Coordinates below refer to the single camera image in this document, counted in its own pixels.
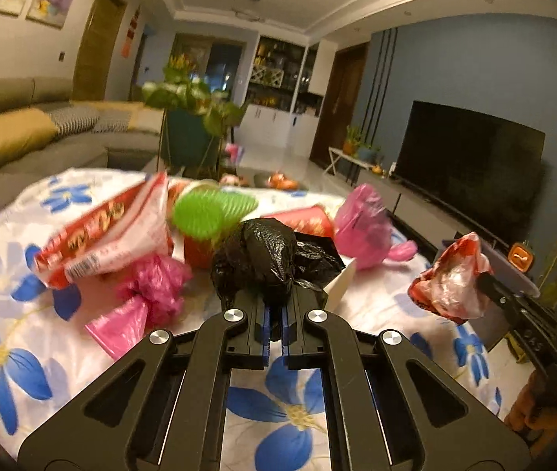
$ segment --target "triangular cutout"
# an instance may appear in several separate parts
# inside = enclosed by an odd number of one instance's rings
[[[119,425],[144,368],[143,360],[132,363],[114,382],[91,399],[84,410],[85,415],[111,428]]]
[[[407,370],[418,390],[431,425],[440,428],[466,415],[466,405],[444,388],[417,361],[408,361]]]

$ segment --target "blue pot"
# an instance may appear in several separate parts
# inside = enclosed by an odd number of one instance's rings
[[[357,159],[374,164],[374,161],[376,159],[376,152],[366,147],[359,147],[359,149],[357,150]]]

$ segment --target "blue wall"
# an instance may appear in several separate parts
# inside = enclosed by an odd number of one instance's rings
[[[372,37],[356,125],[363,121],[382,35]],[[414,100],[481,111],[546,133],[548,174],[528,236],[543,264],[557,242],[557,20],[488,14],[400,27],[374,137],[386,166],[398,157]]]

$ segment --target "floral tablecloth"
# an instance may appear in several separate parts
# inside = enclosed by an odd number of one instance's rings
[[[0,444],[12,456],[34,429],[111,365],[84,325],[120,303],[113,277],[46,289],[29,271],[33,256],[67,223],[143,179],[142,173],[67,170],[33,184],[0,213]],[[317,193],[243,191],[259,201],[249,218],[316,203],[333,214],[343,202]],[[395,232],[393,239],[404,237]],[[361,331],[400,330],[497,414],[500,392],[471,327],[421,310],[406,294],[427,267],[416,256],[406,264],[358,272],[336,311]],[[175,334],[197,329],[219,311],[208,273],[195,271],[182,316],[169,329]],[[223,470],[331,468],[320,372],[287,370],[278,342],[265,371],[233,371],[227,407]]]

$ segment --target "barcode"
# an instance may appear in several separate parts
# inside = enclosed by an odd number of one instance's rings
[[[81,262],[73,264],[71,267],[67,268],[67,278],[69,281],[77,280],[82,276],[88,276],[89,274],[94,274],[99,268],[99,260],[95,255],[90,255],[86,257]]]

